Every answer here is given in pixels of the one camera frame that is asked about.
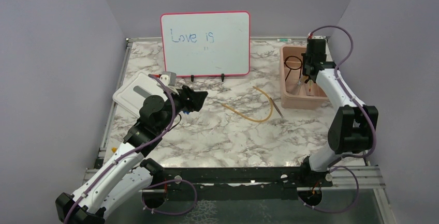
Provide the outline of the black metal ring support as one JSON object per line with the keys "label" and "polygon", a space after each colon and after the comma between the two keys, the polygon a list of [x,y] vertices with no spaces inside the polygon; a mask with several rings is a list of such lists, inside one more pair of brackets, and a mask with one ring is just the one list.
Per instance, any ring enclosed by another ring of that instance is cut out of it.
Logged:
{"label": "black metal ring support", "polygon": [[285,76],[285,82],[288,80],[293,70],[299,71],[299,77],[302,75],[303,61],[301,58],[295,55],[288,56],[284,59],[284,66],[288,69],[288,73]]}

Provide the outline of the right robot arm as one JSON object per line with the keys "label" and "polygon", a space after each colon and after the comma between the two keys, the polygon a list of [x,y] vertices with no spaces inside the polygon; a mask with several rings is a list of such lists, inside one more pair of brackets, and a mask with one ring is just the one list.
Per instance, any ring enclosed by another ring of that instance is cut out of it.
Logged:
{"label": "right robot arm", "polygon": [[326,40],[309,38],[302,54],[302,74],[306,81],[317,84],[336,108],[328,130],[328,143],[304,162],[308,167],[299,171],[299,181],[312,186],[319,172],[345,157],[363,158],[376,147],[378,110],[359,100],[346,85],[335,62],[327,60]]}

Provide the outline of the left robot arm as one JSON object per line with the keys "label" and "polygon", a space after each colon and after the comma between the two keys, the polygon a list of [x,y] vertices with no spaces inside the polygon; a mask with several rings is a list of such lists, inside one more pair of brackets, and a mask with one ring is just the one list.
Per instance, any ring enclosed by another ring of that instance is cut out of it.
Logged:
{"label": "left robot arm", "polygon": [[105,223],[107,218],[140,189],[161,185],[162,167],[148,154],[171,130],[180,112],[199,112],[208,96],[184,85],[150,95],[142,103],[139,118],[128,130],[118,150],[80,188],[55,200],[62,223]]}

